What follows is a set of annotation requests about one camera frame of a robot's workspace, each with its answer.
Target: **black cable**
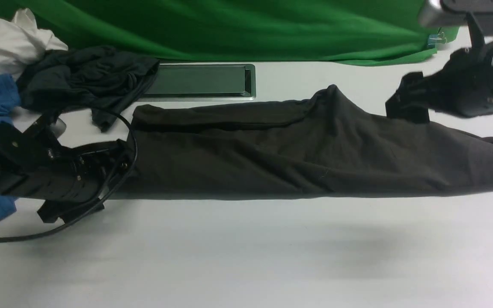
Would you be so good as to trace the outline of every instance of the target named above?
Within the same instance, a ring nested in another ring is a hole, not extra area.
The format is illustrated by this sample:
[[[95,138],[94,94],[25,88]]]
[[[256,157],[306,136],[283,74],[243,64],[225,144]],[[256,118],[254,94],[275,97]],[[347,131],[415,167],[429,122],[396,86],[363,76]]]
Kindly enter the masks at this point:
[[[104,195],[104,197],[102,197],[98,202],[94,203],[90,209],[86,210],[83,214],[81,214],[80,216],[77,216],[75,219],[71,220],[70,222],[67,222],[66,224],[63,224],[61,226],[57,226],[56,228],[53,228],[51,230],[48,230],[48,231],[45,231],[45,232],[39,232],[39,233],[36,233],[36,234],[0,237],[0,243],[11,243],[11,242],[22,242],[24,240],[35,240],[37,238],[42,238],[42,237],[47,237],[47,236],[50,236],[50,235],[53,235],[53,234],[57,234],[58,232],[61,232],[62,230],[65,230],[65,229],[73,226],[74,224],[76,224],[77,222],[79,222],[83,218],[87,217],[92,212],[94,212],[94,210],[96,210],[99,205],[101,205],[106,200],[108,200],[108,198],[110,197],[110,195],[112,195],[113,193],[115,193],[115,191],[117,189],[119,189],[119,187],[121,185],[123,185],[123,183],[125,182],[125,180],[133,172],[134,166],[137,163],[137,158],[138,158],[138,142],[137,142],[137,137],[134,134],[134,130],[133,130],[133,127],[132,127],[131,123],[129,121],[127,121],[127,119],[125,119],[125,117],[123,117],[119,113],[114,113],[113,111],[106,110],[104,108],[87,106],[87,105],[81,105],[81,104],[72,104],[72,105],[77,105],[77,106],[81,106],[81,107],[96,109],[96,110],[102,111],[103,113],[108,113],[109,115],[112,115],[112,116],[118,118],[119,120],[121,120],[123,122],[123,124],[125,124],[127,126],[127,128],[129,129],[130,135],[131,135],[131,139],[133,141],[133,150],[134,150],[133,160],[131,161],[131,165],[129,166],[129,168],[127,169],[127,171],[123,174],[123,177],[115,184],[114,187],[112,187],[112,189],[110,189]],[[86,201],[84,203],[84,205],[87,205],[90,202],[91,201]]]

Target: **robotic arm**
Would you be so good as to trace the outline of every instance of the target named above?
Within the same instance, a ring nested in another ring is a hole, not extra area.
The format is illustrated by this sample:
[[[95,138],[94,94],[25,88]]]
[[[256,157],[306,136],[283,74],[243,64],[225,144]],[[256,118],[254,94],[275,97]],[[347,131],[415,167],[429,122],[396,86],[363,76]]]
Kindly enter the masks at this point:
[[[493,0],[427,0],[419,14],[423,26],[465,25],[471,47],[452,53],[444,68],[424,77],[403,76],[386,103],[387,117],[429,121],[428,109],[462,118],[493,114]]]
[[[0,195],[44,199],[37,212],[43,222],[68,223],[104,208],[99,196],[125,179],[135,153],[123,140],[62,146],[59,115],[45,113],[23,133],[0,124]]]

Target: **white surface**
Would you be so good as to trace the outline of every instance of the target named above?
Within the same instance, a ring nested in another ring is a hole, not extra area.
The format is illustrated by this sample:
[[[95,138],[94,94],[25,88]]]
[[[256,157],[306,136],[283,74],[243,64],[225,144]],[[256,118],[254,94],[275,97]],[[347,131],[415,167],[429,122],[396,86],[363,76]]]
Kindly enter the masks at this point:
[[[409,71],[434,72],[465,30],[417,65],[256,64],[258,101],[308,98],[331,83],[357,105],[384,103]],[[193,107],[199,103],[157,103]],[[125,115],[131,118],[134,107]],[[34,117],[24,115],[24,129]],[[63,117],[69,146],[100,135]],[[493,116],[434,121],[493,135]],[[62,234],[0,244],[0,308],[493,308],[493,192],[457,197],[266,201],[108,201]],[[0,235],[52,228],[21,199]]]

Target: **green backdrop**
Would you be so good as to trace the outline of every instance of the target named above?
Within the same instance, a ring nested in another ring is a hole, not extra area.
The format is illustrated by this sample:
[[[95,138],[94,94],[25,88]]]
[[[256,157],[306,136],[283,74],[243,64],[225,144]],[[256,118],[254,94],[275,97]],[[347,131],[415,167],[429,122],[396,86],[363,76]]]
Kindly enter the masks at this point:
[[[436,52],[423,0],[0,0],[30,8],[70,47],[111,44],[187,61],[417,62]],[[457,29],[446,29],[452,41]]]

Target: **dark gray garment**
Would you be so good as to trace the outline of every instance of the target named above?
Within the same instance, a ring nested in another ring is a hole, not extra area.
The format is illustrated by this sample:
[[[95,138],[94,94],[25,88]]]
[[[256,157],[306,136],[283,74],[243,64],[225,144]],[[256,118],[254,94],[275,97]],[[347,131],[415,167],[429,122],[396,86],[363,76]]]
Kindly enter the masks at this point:
[[[121,113],[153,84],[159,60],[119,51],[111,46],[79,50],[50,50],[29,65],[16,81],[22,107],[43,113],[55,108],[79,109],[73,104]],[[112,115],[92,109],[92,122],[107,131]]]
[[[303,101],[134,111],[144,193],[431,193],[493,184],[493,138]]]

